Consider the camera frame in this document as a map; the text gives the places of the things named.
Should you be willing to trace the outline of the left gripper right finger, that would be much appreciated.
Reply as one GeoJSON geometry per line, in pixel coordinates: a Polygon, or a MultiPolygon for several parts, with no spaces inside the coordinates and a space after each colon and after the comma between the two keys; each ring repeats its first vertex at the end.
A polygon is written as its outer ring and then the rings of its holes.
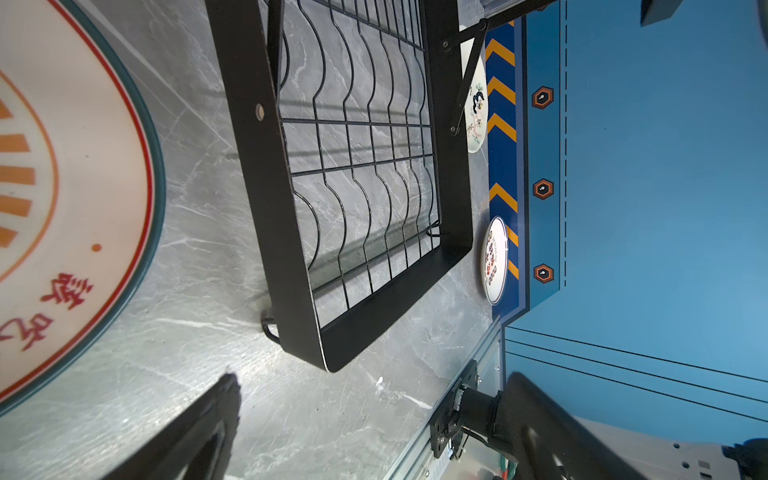
{"type": "Polygon", "coordinates": [[[641,479],[525,375],[512,374],[497,409],[497,451],[522,479],[641,479]]]}

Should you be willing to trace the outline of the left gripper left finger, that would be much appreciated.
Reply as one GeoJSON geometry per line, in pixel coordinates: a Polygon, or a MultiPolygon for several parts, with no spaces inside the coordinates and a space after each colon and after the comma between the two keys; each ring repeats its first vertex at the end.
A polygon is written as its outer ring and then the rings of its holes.
{"type": "Polygon", "coordinates": [[[227,373],[107,479],[222,479],[239,423],[241,388],[227,373]]]}

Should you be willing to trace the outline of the white plate red characters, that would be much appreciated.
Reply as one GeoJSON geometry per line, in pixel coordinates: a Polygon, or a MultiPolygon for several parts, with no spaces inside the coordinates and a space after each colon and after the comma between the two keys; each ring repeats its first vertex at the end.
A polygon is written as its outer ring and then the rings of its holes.
{"type": "Polygon", "coordinates": [[[481,263],[481,280],[488,302],[497,305],[504,293],[508,271],[508,235],[500,216],[491,219],[486,230],[481,263]]]}

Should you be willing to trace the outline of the orange sunburst round plate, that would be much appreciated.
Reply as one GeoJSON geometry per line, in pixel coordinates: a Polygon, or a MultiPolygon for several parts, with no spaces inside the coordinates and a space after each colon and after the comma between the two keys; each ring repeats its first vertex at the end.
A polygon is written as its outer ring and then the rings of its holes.
{"type": "Polygon", "coordinates": [[[160,142],[72,1],[1,5],[1,409],[60,375],[144,279],[165,214],[160,142]]]}

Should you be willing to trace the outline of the black wire dish rack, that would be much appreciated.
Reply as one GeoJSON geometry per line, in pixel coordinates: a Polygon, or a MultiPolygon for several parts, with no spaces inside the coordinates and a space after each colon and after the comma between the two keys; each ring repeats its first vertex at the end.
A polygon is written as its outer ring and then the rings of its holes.
{"type": "Polygon", "coordinates": [[[471,252],[471,76],[544,8],[464,27],[454,1],[207,3],[284,352],[341,370],[471,252]]]}

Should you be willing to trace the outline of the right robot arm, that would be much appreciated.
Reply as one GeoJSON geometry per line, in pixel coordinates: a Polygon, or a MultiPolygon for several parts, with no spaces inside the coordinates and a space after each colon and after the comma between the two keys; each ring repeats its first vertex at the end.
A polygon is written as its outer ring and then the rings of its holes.
{"type": "Polygon", "coordinates": [[[525,376],[490,396],[463,387],[455,426],[516,462],[519,479],[764,479],[767,441],[681,443],[573,417],[525,376]]]}

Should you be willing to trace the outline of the white floral plate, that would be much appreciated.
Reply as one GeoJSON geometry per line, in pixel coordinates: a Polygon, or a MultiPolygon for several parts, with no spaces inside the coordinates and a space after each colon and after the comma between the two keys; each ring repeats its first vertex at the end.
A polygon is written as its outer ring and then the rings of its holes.
{"type": "Polygon", "coordinates": [[[488,91],[483,60],[478,58],[464,107],[467,150],[477,153],[487,135],[488,91]]]}

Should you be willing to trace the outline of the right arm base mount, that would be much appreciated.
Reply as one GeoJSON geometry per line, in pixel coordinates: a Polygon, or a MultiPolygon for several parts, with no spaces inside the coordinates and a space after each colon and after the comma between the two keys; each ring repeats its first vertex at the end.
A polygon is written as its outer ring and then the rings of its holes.
{"type": "Polygon", "coordinates": [[[478,389],[480,377],[476,360],[470,360],[449,388],[428,422],[430,448],[435,459],[447,449],[460,457],[462,441],[471,437],[503,458],[512,460],[509,442],[497,435],[502,391],[491,396],[478,389]]]}

